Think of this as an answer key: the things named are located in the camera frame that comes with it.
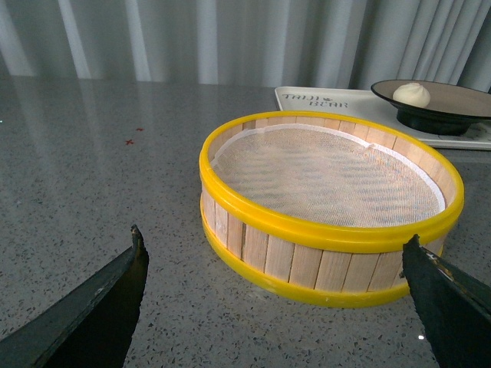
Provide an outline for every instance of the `yellow plastic rim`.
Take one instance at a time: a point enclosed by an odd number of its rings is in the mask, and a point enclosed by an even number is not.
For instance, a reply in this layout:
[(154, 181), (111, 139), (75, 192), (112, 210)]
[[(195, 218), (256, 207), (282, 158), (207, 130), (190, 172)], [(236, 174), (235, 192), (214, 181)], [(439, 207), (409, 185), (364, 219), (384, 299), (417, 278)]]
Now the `yellow plastic rim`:
[[(310, 222), (267, 209), (235, 192), (215, 174), (208, 160), (208, 151), (212, 141), (221, 133), (236, 125), (247, 123), (252, 120), (287, 116), (338, 119), (363, 124), (395, 136), (400, 136), (429, 153), (448, 171), (456, 187), (455, 199), (438, 215), (420, 222), (386, 228), (343, 227)], [(228, 213), (234, 215), (240, 221), (257, 228), (262, 232), (285, 239), (289, 242), (329, 251), (342, 251), (347, 253), (385, 253), (390, 251), (400, 251), (402, 249), (402, 244), (411, 239), (414, 234), (420, 236), (422, 244), (427, 244), (447, 234), (455, 225), (463, 209), (464, 188), (462, 179), (452, 163), (436, 150), (407, 134), (386, 126), (381, 126), (380, 124), (355, 117), (347, 117), (332, 113), (274, 111), (270, 113), (258, 113), (232, 120), (214, 130), (205, 140), (199, 155), (199, 173), (206, 191)]]
[(382, 291), (370, 291), (366, 293), (335, 293), (332, 291), (320, 291), (295, 284), (289, 284), (286, 281), (263, 274), (261, 271), (256, 270), (255, 268), (246, 264), (244, 261), (237, 258), (222, 245), (221, 241), (215, 236), (213, 230), (209, 227), (208, 222), (206, 221), (203, 213), (203, 204), (201, 204), (200, 207), (205, 235), (215, 253), (232, 270), (240, 274), (246, 280), (249, 280), (253, 284), (256, 284), (274, 294), (287, 297), (288, 299), (295, 301), (301, 301), (303, 303), (334, 308), (373, 307), (376, 305), (390, 303), (391, 301), (396, 301), (397, 299), (409, 294), (409, 286), (407, 285), (407, 282)]

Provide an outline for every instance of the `gray curtain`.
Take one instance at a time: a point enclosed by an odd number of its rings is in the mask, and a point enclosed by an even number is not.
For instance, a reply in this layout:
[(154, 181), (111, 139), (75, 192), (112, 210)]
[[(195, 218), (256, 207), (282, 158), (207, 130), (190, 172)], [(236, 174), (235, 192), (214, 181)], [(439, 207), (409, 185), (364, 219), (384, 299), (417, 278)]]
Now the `gray curtain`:
[(491, 0), (0, 0), (0, 77), (491, 88)]

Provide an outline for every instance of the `white mesh screen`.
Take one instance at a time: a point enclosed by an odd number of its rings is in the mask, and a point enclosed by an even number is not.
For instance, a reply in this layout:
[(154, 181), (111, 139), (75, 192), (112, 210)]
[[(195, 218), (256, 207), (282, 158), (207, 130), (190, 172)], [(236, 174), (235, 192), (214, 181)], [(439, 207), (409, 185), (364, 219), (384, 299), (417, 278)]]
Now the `white mesh screen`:
[(211, 165), (253, 202), (325, 224), (404, 225), (445, 206), (435, 182), (404, 156), (318, 126), (244, 130), (219, 149)]

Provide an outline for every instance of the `white rectangular tray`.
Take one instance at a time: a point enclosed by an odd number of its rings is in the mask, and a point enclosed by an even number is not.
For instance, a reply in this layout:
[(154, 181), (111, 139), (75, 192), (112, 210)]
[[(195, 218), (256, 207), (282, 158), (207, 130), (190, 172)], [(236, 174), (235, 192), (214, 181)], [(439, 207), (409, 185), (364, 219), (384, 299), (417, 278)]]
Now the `white rectangular tray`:
[(491, 150), (491, 124), (476, 123), (462, 136), (438, 136), (399, 123), (397, 109), (370, 90), (336, 90), (310, 87), (275, 88), (280, 110), (307, 110), (359, 117), (397, 129), (435, 148)]

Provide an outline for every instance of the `dark plate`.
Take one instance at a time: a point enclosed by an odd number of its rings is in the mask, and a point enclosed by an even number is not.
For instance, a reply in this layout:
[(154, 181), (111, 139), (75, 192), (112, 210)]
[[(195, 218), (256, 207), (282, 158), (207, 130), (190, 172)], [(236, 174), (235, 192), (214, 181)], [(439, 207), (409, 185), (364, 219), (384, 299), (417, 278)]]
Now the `dark plate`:
[[(394, 101), (400, 86), (417, 82), (430, 92), (425, 108)], [(491, 121), (491, 94), (470, 88), (425, 80), (383, 80), (371, 86), (374, 94), (397, 108), (397, 120), (426, 133), (459, 136), (473, 123)]]

